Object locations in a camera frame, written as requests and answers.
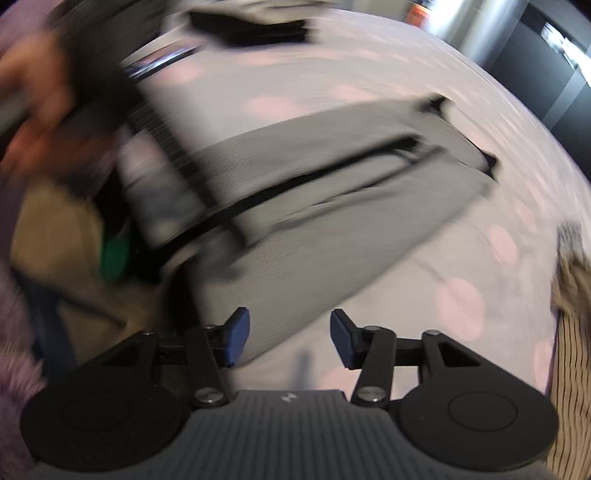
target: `metal screw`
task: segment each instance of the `metal screw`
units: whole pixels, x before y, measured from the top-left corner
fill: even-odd
[[[386,392],[380,387],[362,387],[357,392],[357,396],[368,402],[379,402],[386,398]]]
[[[223,393],[217,388],[204,387],[194,393],[195,400],[205,405],[215,405],[223,399]]]

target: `dark wall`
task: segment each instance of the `dark wall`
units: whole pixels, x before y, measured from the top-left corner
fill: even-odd
[[[573,75],[569,62],[519,23],[490,74],[538,118],[544,118]]]
[[[542,38],[546,22],[581,50],[589,48],[591,22],[572,4],[530,0],[488,70],[546,124],[591,179],[591,87]]]
[[[591,87],[583,90],[571,103],[551,132],[591,180]]]

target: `gray ribbed surface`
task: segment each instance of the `gray ribbed surface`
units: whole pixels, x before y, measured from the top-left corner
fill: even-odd
[[[469,472],[412,447],[389,415],[339,391],[243,391],[231,405],[193,414],[177,440],[128,469],[80,474],[40,465],[30,480],[554,479],[535,463],[509,473]]]

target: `light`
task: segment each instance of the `light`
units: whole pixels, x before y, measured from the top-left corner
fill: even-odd
[[[591,85],[591,59],[549,23],[544,25],[541,35],[554,51],[564,56],[573,69],[580,68],[585,81]]]

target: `black strap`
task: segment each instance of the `black strap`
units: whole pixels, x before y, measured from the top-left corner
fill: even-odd
[[[191,241],[200,237],[204,233],[210,232],[220,225],[222,219],[234,218],[247,210],[250,210],[261,203],[267,202],[288,190],[304,185],[308,182],[318,180],[335,171],[341,170],[345,167],[354,165],[369,157],[378,154],[391,153],[397,150],[412,150],[418,144],[418,138],[415,136],[400,137],[395,140],[388,140],[376,147],[370,148],[362,153],[349,155],[340,160],[336,160],[329,165],[303,173],[287,180],[280,181],[269,187],[266,187],[257,192],[251,193],[247,197],[238,200],[237,202],[218,211],[206,212],[197,222],[189,226],[184,232],[173,237],[164,245],[158,247],[154,251],[155,264],[158,267],[163,267],[168,260],[178,252],[182,247],[189,244]]]

